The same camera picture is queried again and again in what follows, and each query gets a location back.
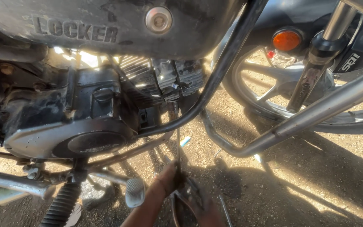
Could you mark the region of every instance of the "orange reflector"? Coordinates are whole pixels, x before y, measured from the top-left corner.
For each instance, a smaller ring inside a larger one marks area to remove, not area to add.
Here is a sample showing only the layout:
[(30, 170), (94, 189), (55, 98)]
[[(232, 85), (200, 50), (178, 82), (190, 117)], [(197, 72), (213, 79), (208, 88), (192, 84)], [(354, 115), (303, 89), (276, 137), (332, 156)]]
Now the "orange reflector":
[(289, 51), (300, 44), (300, 37), (295, 32), (283, 31), (274, 36), (273, 44), (276, 49)]

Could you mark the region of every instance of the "front fork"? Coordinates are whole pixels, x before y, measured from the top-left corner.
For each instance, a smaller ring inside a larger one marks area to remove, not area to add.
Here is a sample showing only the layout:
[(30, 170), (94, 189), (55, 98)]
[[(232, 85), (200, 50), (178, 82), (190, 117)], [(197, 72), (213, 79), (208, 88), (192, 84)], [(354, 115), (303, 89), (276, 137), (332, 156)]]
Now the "front fork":
[(300, 111), (331, 61), (346, 47), (348, 38), (344, 34), (356, 13), (355, 8), (341, 1), (337, 3), (325, 30), (310, 43), (308, 62), (286, 107), (287, 111)]

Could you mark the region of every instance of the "dirt ground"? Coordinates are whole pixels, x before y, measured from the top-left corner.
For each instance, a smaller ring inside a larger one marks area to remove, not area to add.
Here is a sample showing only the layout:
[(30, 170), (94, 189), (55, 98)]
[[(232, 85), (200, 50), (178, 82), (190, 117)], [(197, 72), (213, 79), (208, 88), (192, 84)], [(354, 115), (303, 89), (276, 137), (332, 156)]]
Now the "dirt ground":
[[(208, 105), (215, 128), (237, 146), (243, 146), (274, 125), (245, 111), (220, 87)], [(191, 140), (182, 150), (182, 168), (217, 198), (222, 194), (234, 226), (363, 226), (363, 135), (337, 135), (306, 131), (261, 153), (239, 159), (221, 151), (196, 117), (181, 128), (181, 139)], [(118, 173), (141, 177), (150, 184), (164, 167), (164, 155), (175, 157), (176, 138), (112, 167)], [(61, 170), (50, 166), (50, 170)], [(23, 175), (14, 162), (0, 159), (0, 171)], [(105, 203), (83, 210), (77, 227), (119, 226), (130, 213), (124, 188)], [(0, 227), (35, 227), (51, 201), (32, 196), (0, 209)], [(196, 226), (186, 215), (185, 226)], [(155, 226), (174, 226), (166, 199)]]

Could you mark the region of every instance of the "red object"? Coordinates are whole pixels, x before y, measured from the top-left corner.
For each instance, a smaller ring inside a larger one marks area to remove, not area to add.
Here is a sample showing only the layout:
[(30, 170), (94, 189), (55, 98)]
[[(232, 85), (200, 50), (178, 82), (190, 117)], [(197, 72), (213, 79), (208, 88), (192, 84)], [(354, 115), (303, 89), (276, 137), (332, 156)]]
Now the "red object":
[(267, 53), (267, 57), (268, 58), (273, 58), (275, 55), (274, 51), (270, 50), (268, 53)]

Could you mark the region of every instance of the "fuel tank lock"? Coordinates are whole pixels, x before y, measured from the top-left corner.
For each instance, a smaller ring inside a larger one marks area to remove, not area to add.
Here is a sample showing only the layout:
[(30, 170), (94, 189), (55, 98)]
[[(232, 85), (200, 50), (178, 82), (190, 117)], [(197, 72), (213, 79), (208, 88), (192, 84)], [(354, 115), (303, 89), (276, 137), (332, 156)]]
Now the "fuel tank lock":
[(172, 15), (167, 8), (154, 7), (146, 13), (146, 27), (155, 34), (164, 34), (172, 26)]

